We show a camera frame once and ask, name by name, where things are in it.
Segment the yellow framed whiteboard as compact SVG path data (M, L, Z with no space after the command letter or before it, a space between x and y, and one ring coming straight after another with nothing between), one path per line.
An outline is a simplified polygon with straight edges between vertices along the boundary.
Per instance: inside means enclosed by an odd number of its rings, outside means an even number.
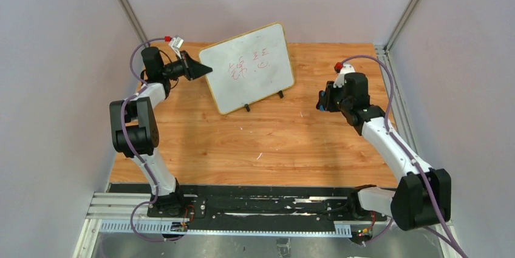
M200 62L218 113L226 115L295 83L284 26L273 22L205 47Z

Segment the blue black eraser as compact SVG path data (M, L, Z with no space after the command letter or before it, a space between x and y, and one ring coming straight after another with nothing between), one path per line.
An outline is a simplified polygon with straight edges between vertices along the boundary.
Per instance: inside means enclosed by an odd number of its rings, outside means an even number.
M316 108L320 111L326 111L326 106L325 106L325 91L324 90L320 90L318 92L318 102L316 104Z

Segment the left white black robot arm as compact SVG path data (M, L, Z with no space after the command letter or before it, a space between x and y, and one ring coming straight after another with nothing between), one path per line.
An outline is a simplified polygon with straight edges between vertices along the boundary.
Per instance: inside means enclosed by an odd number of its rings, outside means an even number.
M109 105L114 149L130 158L142 171L151 187L148 215L178 217L187 205L180 183L166 167L159 152L159 129L154 108L169 97L172 81L184 77L196 80L213 71L181 50L175 61L165 63L162 51L146 47L141 51L144 74L140 89L124 100Z

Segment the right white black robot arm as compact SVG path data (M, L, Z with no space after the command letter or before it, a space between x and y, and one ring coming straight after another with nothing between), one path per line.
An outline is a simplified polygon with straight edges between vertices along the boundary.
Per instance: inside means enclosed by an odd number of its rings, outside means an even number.
M398 182L394 191L375 185L356 187L349 196L351 214L380 213L391 217L404 231L450 220L450 174L416 156L401 139L386 112L370 102L365 74L350 72L328 81L319 91L316 107L342 113L357 134L376 149Z

